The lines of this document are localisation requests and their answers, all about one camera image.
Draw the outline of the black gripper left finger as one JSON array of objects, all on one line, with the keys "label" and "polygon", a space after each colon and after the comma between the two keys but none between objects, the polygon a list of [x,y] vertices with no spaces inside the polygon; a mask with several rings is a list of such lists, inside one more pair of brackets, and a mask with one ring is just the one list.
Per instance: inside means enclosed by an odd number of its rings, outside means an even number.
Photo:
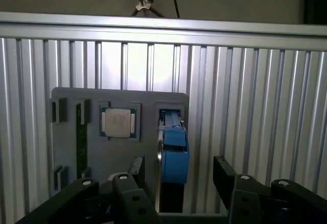
[{"label": "black gripper left finger", "polygon": [[144,185],[145,158],[139,156],[128,172],[103,184],[87,177],[75,180],[18,223],[159,223]]}]

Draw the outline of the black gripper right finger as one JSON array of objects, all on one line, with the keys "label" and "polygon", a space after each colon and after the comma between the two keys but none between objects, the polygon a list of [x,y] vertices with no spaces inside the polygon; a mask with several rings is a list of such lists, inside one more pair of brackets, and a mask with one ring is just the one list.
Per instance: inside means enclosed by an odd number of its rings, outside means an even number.
[{"label": "black gripper right finger", "polygon": [[229,223],[326,223],[326,199],[287,179],[266,186],[214,157],[214,185]]}]

